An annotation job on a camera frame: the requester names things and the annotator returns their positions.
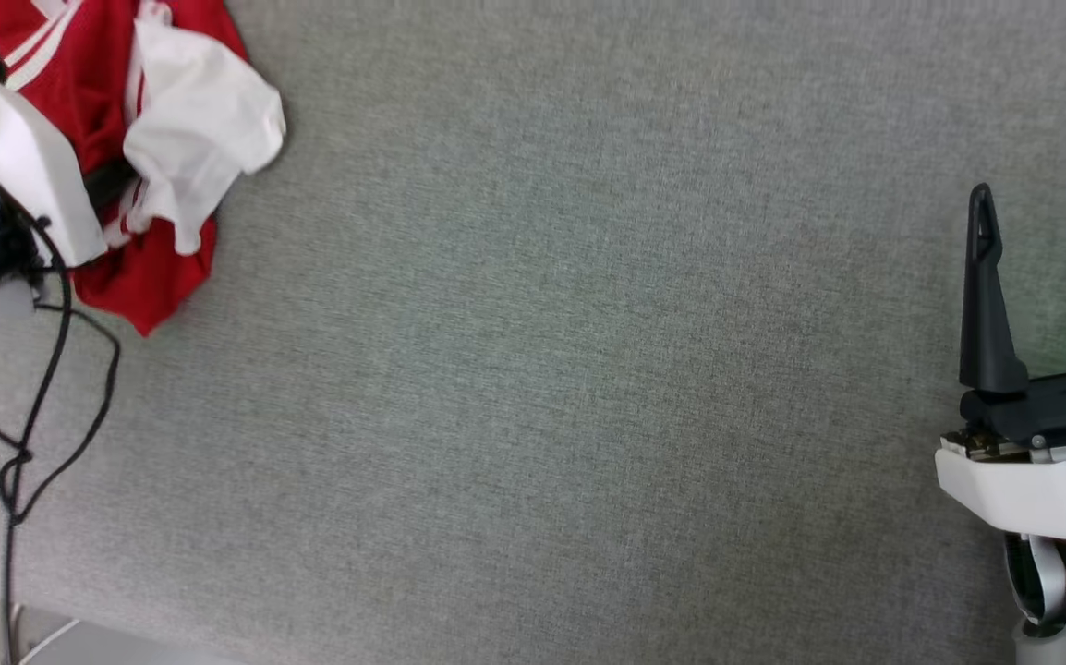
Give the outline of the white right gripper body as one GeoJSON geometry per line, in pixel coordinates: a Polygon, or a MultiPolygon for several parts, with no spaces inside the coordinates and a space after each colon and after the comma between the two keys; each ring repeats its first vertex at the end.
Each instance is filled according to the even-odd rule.
{"type": "Polygon", "coordinates": [[[943,491],[990,526],[1066,539],[1066,373],[968,383],[960,413],[935,455],[943,491]]]}

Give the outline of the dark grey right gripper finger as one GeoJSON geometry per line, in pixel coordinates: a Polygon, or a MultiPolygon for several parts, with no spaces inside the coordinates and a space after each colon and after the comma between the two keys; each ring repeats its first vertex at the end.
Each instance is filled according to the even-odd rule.
{"type": "Polygon", "coordinates": [[[1025,391],[1030,375],[1011,340],[999,273],[1002,252],[992,189],[979,184],[968,200],[959,383],[984,393],[1019,394],[1025,391]]]}

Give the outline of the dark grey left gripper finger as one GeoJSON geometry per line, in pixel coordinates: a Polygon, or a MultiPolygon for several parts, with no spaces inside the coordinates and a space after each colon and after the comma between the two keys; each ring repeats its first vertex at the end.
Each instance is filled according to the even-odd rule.
{"type": "Polygon", "coordinates": [[[128,161],[110,161],[88,171],[84,176],[84,186],[95,213],[117,201],[136,178],[138,172],[128,161]]]}

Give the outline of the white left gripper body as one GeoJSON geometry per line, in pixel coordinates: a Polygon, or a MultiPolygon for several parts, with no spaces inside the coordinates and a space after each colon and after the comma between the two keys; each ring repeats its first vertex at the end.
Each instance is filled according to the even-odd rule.
{"type": "Polygon", "coordinates": [[[107,249],[71,143],[0,84],[0,291],[25,298],[49,269],[107,249]]]}

